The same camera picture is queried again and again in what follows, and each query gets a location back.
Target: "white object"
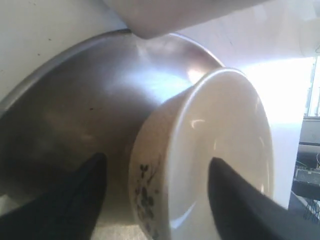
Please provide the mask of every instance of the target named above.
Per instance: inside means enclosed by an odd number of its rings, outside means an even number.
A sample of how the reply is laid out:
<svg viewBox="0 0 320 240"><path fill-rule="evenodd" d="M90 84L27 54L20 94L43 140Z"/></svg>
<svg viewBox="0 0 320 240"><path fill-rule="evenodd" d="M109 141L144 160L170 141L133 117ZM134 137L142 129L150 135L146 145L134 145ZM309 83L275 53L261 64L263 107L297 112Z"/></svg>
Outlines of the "white object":
<svg viewBox="0 0 320 240"><path fill-rule="evenodd" d="M204 76L166 101L136 138L129 196L147 236L219 239L207 194L212 157L224 159L273 197L273 149L265 110L247 78L230 68Z"/></svg>
<svg viewBox="0 0 320 240"><path fill-rule="evenodd" d="M152 38L266 0L104 0L139 37Z"/></svg>

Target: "stainless steel bowl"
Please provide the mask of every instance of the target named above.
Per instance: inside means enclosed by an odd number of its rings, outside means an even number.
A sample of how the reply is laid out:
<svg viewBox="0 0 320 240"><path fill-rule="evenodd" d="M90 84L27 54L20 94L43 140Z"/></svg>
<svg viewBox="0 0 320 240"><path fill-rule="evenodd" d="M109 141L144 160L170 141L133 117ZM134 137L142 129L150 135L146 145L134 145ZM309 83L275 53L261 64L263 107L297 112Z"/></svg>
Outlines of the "stainless steel bowl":
<svg viewBox="0 0 320 240"><path fill-rule="evenodd" d="M143 40L119 30L59 54L0 103L0 193L22 205L103 152L108 189L98 224L131 223L128 162L141 125L218 67L178 34Z"/></svg>

